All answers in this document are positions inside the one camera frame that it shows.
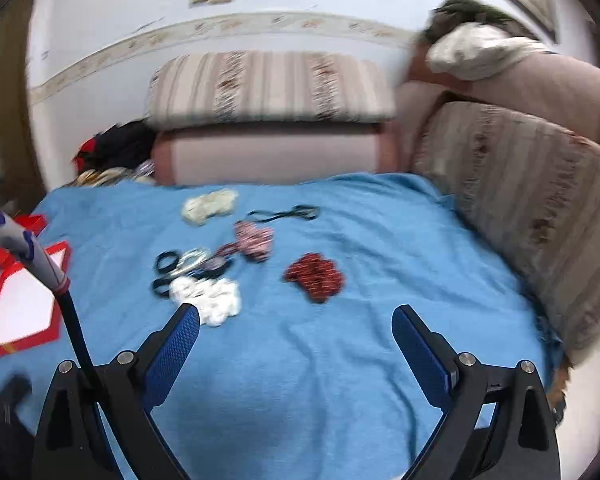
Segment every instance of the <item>red patterned fabric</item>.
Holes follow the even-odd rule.
[[[296,282],[309,294],[314,303],[324,303],[344,286],[344,275],[331,260],[319,253],[307,253],[292,263],[283,275],[286,282]]]

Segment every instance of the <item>black-handled scissors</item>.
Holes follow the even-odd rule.
[[[166,251],[155,259],[155,270],[160,275],[152,283],[155,294],[169,297],[169,285],[180,276],[217,278],[231,265],[231,259],[212,254],[208,249],[193,249],[180,254]]]

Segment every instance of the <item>pink patterned fabric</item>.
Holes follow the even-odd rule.
[[[216,251],[217,256],[242,253],[256,262],[265,261],[271,253],[273,227],[258,229],[253,222],[239,221],[234,224],[235,243],[227,244]]]

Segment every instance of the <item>red fabric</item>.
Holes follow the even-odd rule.
[[[292,263],[283,279],[298,283],[314,303],[324,303],[344,286],[343,274],[336,269],[333,261],[325,260],[319,253],[307,253]]]
[[[13,221],[36,236],[46,227],[46,218],[44,215],[17,215],[13,217]]]
[[[96,138],[91,137],[91,139],[87,140],[82,146],[80,146],[80,150],[76,156],[74,156],[74,164],[76,169],[78,170],[78,174],[82,173],[82,168],[84,168],[84,158],[82,158],[83,153],[93,153],[93,150],[96,149]]]
[[[71,247],[69,247],[67,242],[58,242],[57,244],[49,246],[45,249],[47,254],[57,253],[62,250],[64,250],[64,258],[62,259],[60,268],[62,269],[62,272],[66,272],[66,269],[69,265],[69,257],[71,256]],[[9,276],[11,276],[15,272],[18,272],[19,270],[21,270],[23,268],[24,267],[22,264],[13,264],[11,267],[9,267],[8,269],[6,269],[2,272],[2,274],[0,275],[0,292],[2,290],[2,286],[4,285],[5,280]],[[66,280],[66,288],[68,288],[68,283],[69,283],[69,280],[67,279]],[[0,346],[0,357],[2,357],[3,355],[11,354],[13,352],[19,352],[21,350],[26,350],[27,348],[32,348],[34,346],[42,345],[42,344],[48,343],[50,341],[55,341],[56,339],[58,339],[58,337],[60,335],[61,319],[62,319],[62,316],[60,313],[60,306],[58,305],[58,302],[55,301],[54,307],[52,310],[52,314],[51,314],[51,322],[49,323],[49,327],[46,330],[43,330],[42,332],[38,332],[37,334],[33,334],[33,335],[27,336],[23,339],[19,339],[17,341],[11,341],[10,343],[1,345]]]

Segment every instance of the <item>wallpaper border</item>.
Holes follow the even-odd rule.
[[[105,47],[65,68],[42,85],[30,88],[29,101],[31,105],[42,102],[99,70],[155,50],[210,38],[251,34],[309,34],[407,49],[417,32],[373,20],[321,12],[249,12],[200,18],[151,30]]]

